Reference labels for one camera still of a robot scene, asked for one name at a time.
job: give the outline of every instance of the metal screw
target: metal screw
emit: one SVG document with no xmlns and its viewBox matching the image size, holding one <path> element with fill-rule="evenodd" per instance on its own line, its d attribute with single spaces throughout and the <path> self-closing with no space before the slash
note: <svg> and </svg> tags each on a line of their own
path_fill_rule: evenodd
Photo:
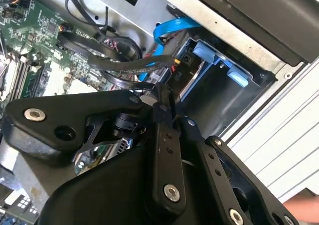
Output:
<svg viewBox="0 0 319 225">
<path fill-rule="evenodd" d="M 192 120 L 190 120 L 190 119 L 188 119 L 188 123 L 189 123 L 191 126 L 195 126 L 194 121 L 192 121 Z"/>
<path fill-rule="evenodd" d="M 172 184 L 165 185 L 164 194 L 169 200 L 175 203 L 178 202 L 180 199 L 180 194 L 178 189 Z"/>
<path fill-rule="evenodd" d="M 138 103 L 139 100 L 136 97 L 130 97 L 130 100 L 134 103 Z"/>
<path fill-rule="evenodd" d="M 32 108 L 25 110 L 24 117 L 33 122 L 41 122 L 45 120 L 46 115 L 42 110 Z"/>
<path fill-rule="evenodd" d="M 161 105 L 160 108 L 164 110 L 165 112 L 167 112 L 167 107 L 165 105 Z"/>
<path fill-rule="evenodd" d="M 243 218 L 240 216 L 239 212 L 237 212 L 236 210 L 234 209 L 229 210 L 229 215 L 236 225 L 244 224 Z"/>
<path fill-rule="evenodd" d="M 284 75 L 284 79 L 291 79 L 293 76 L 293 74 L 291 72 L 287 72 L 285 75 Z"/>
<path fill-rule="evenodd" d="M 214 139 L 214 143 L 215 143 L 216 145 L 218 145 L 218 146 L 222 146 L 221 141 L 218 140 L 218 139 Z"/>
<path fill-rule="evenodd" d="M 290 225 L 295 225 L 294 222 L 291 221 L 291 219 L 288 216 L 285 216 L 285 219 Z"/>
</svg>

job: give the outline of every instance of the screw hole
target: screw hole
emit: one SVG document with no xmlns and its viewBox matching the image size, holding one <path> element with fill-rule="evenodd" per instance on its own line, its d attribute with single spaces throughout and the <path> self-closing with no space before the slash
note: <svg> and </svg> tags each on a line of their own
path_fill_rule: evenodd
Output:
<svg viewBox="0 0 319 225">
<path fill-rule="evenodd" d="M 40 114 L 38 112 L 35 112 L 35 111 L 30 112 L 30 115 L 33 118 L 40 118 Z"/>
<path fill-rule="evenodd" d="M 169 154 L 173 154 L 173 150 L 171 148 L 167 148 L 166 151 L 169 153 Z"/>
<path fill-rule="evenodd" d="M 169 192 L 173 197 L 175 197 L 175 196 L 177 195 L 174 189 L 169 189 L 168 192 Z"/>
<path fill-rule="evenodd" d="M 62 141 L 72 141 L 75 139 L 75 131 L 69 126 L 58 126 L 54 130 L 55 136 Z"/>
<path fill-rule="evenodd" d="M 215 173 L 218 175 L 218 176 L 221 176 L 221 172 L 217 169 L 215 169 Z"/>
</svg>

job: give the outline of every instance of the black mount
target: black mount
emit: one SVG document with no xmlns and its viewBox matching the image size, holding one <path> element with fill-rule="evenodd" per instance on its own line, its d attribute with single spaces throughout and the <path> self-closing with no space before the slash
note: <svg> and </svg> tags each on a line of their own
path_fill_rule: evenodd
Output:
<svg viewBox="0 0 319 225">
<path fill-rule="evenodd" d="M 204 140 L 162 84 L 144 103 L 121 90 L 15 100 L 2 123 L 6 142 L 47 166 L 133 138 L 133 147 L 60 186 L 38 225 L 245 224 L 298 222 L 217 137 Z M 27 120 L 27 109 L 45 113 Z"/>
</svg>

